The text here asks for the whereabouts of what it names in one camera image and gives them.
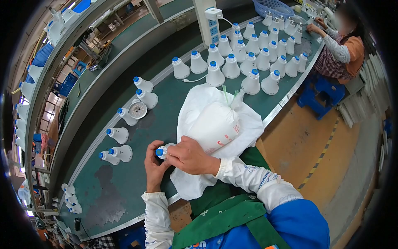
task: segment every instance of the yellow floor stripe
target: yellow floor stripe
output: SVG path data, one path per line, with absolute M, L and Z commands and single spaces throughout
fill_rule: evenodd
M 330 134 L 330 137 L 328 139 L 328 142 L 325 145 L 325 148 L 323 149 L 321 155 L 319 156 L 318 160 L 316 161 L 314 167 L 311 169 L 310 173 L 308 174 L 308 176 L 304 179 L 304 181 L 300 184 L 300 186 L 297 188 L 297 190 L 300 192 L 300 190 L 304 187 L 304 185 L 308 182 L 308 180 L 310 179 L 310 177 L 312 176 L 312 174 L 315 172 L 316 168 L 318 167 L 319 163 L 322 161 L 322 158 L 324 157 L 326 151 L 329 148 L 330 143 L 332 142 L 333 136 L 334 136 L 334 132 L 336 131 L 337 125 L 339 124 L 339 117 L 337 117 L 336 123 L 334 124 L 334 128 L 332 133 Z

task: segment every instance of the blue plastic basket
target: blue plastic basket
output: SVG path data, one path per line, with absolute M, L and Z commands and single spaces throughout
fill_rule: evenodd
M 295 14 L 289 6 L 278 0 L 253 0 L 253 2 L 256 12 L 264 18 L 269 11 L 272 16 L 282 15 L 285 19 Z

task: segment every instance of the worker's left hand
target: worker's left hand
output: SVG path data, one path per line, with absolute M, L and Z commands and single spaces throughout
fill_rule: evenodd
M 164 172 L 170 163 L 168 161 L 162 162 L 159 165 L 155 158 L 156 149 L 163 144 L 163 141 L 155 140 L 146 149 L 146 158 L 144 161 L 146 171 L 146 192 L 154 193 L 160 192 L 160 183 L 162 182 Z

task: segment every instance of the stack of boards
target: stack of boards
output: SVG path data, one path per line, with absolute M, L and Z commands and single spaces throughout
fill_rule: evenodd
M 374 113 L 377 116 L 383 116 L 390 105 L 387 74 L 378 54 L 369 54 L 369 59 L 365 61 L 359 74 L 365 86 L 339 105 L 339 111 L 350 127 Z

